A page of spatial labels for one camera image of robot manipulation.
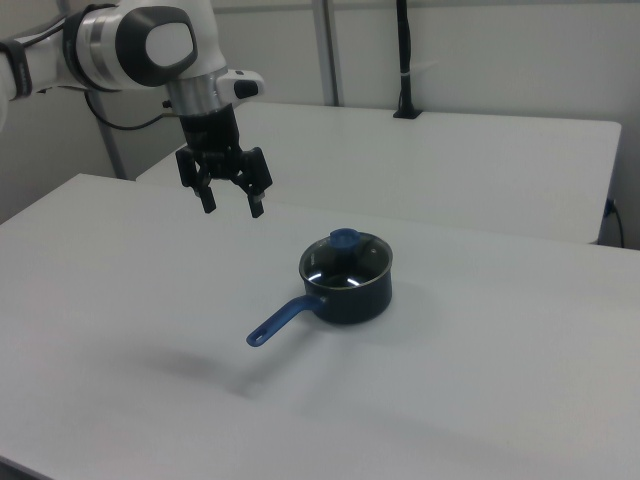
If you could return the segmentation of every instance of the black cable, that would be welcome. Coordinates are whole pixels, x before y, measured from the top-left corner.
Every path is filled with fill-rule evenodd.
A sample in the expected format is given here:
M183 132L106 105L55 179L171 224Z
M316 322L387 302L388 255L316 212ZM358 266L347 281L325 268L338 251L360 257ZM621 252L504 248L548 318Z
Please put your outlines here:
M157 117L152 118L148 122L142 123L140 125L135 125L133 127L123 127L122 125L116 125L115 123L111 123L110 121L102 118L102 116L96 111L96 109L94 108L93 104L91 103L91 98L89 97L89 92L87 92L87 91L84 92L84 99L87 101L87 105L89 106L89 110L91 110L91 113L93 113L93 115L98 119L98 121L100 123L106 125L107 127L111 127L111 128L113 128L115 130L122 130L122 131L125 131L125 132L131 132L133 130L142 130L143 128L146 128L149 125L153 125L154 123L162 120L163 118L172 117L173 116L170 113L162 113L162 114L158 115Z
M616 214L616 219L618 220L618 230L620 231L620 248L624 248L624 230L622 230L622 218L620 218L620 212L618 212L615 203L611 206L611 213Z
M51 35L58 33L59 31L61 31L64 28L64 22L62 22L60 25L58 25L56 28L54 28L53 30L50 30L48 32L43 33L42 35L40 35L39 37L36 38L32 38L31 40L29 40L28 42L24 42L22 44L22 46L24 48L30 47L32 45L35 45L38 42L41 42L42 40L45 40L47 38L49 38Z

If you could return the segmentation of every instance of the lid knob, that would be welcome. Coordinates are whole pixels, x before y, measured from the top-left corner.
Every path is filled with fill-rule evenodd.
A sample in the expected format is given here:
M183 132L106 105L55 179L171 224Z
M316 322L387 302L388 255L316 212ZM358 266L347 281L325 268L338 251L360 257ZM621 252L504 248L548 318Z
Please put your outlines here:
M354 250L360 243L360 232L353 228L340 228L329 235L329 245L343 253Z

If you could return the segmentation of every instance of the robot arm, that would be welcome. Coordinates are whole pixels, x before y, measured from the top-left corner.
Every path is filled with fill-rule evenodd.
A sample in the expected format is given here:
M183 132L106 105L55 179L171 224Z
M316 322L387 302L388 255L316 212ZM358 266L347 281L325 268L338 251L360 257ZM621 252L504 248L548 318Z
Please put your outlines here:
M51 87L113 92L161 85L187 140L176 154L183 185L209 213L211 179L231 180L260 216L271 176L260 149L240 148L233 105L261 94L264 81L228 69L209 0L91 5L0 42L0 129L8 101Z

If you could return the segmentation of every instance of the blue handle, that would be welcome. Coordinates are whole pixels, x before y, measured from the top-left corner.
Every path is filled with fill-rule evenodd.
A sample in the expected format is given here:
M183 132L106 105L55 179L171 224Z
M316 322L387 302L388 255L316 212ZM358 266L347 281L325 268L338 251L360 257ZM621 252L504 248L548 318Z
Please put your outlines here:
M324 300L314 295L304 295L294 298L276 313L271 315L266 322L256 328L247 337L247 343L252 347L259 347L269 340L278 330L284 327L289 320L305 310L317 310L324 304Z

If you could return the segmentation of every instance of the white table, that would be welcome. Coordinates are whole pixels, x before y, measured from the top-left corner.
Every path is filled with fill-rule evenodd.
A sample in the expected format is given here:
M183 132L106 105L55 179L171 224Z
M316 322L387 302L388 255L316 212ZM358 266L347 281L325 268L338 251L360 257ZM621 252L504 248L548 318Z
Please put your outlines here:
M612 122L247 103L244 148L264 150L270 201L591 243L620 125ZM138 178L182 188L174 155ZM225 182L214 194L242 195Z
M55 480L640 477L638 252L220 204L79 176L0 227L0 456ZM389 309L247 346L341 226L394 249Z

